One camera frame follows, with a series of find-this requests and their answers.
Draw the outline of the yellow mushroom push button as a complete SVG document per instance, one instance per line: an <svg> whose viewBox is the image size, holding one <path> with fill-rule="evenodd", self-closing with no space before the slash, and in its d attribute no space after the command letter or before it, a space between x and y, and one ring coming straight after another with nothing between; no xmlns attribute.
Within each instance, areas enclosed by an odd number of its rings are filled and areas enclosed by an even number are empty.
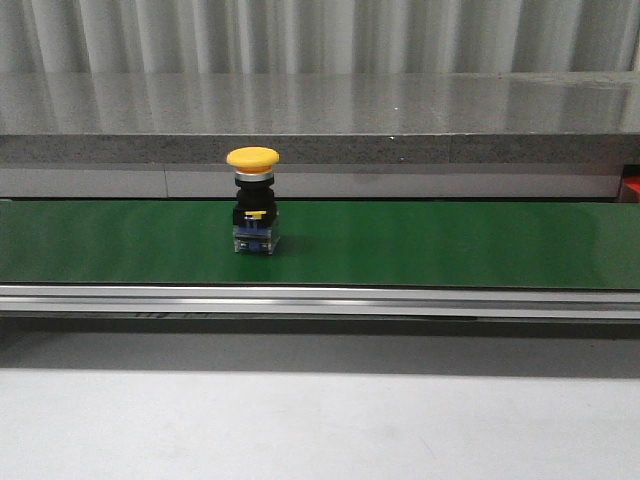
<svg viewBox="0 0 640 480"><path fill-rule="evenodd" d="M238 148L226 157L238 187L232 218L236 253L272 255L275 251L280 239L279 211L271 186L273 166L279 160L276 150L261 146Z"/></svg>

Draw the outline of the green conveyor belt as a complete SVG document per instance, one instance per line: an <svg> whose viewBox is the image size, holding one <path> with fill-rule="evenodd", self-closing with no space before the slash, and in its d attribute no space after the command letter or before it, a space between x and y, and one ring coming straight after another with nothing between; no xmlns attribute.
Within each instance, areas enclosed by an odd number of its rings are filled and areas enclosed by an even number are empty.
<svg viewBox="0 0 640 480"><path fill-rule="evenodd" d="M283 201L273 255L234 251L213 200L12 200L1 278L32 283L639 286L639 208L592 202Z"/></svg>

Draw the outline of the white pleated curtain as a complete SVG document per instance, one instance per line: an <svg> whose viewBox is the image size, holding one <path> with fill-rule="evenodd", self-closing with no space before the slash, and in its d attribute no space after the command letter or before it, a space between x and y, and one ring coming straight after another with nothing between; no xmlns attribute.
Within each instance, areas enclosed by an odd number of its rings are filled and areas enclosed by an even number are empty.
<svg viewBox="0 0 640 480"><path fill-rule="evenodd" d="M635 71L635 1L5 1L18 72Z"/></svg>

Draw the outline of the grey stone counter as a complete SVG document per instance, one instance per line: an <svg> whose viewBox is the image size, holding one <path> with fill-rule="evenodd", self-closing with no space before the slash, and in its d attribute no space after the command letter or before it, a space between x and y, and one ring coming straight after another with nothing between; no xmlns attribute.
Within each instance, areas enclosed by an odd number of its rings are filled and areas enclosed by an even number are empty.
<svg viewBox="0 0 640 480"><path fill-rule="evenodd" d="M635 73L5 74L5 198L230 197L277 150L282 197L614 198Z"/></svg>

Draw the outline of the red box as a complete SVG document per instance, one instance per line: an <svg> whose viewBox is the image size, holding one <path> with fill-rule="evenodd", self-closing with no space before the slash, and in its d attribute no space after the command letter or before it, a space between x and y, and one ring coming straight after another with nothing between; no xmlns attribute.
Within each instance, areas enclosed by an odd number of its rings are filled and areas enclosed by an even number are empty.
<svg viewBox="0 0 640 480"><path fill-rule="evenodd" d="M624 177L620 184L618 201L623 203L640 202L640 176Z"/></svg>

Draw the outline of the aluminium conveyor frame rail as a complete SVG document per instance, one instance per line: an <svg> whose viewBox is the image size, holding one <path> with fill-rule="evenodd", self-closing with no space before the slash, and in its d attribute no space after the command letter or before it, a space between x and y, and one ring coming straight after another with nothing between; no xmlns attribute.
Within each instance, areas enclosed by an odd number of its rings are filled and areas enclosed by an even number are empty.
<svg viewBox="0 0 640 480"><path fill-rule="evenodd" d="M636 321L639 295L594 290L3 285L1 309Z"/></svg>

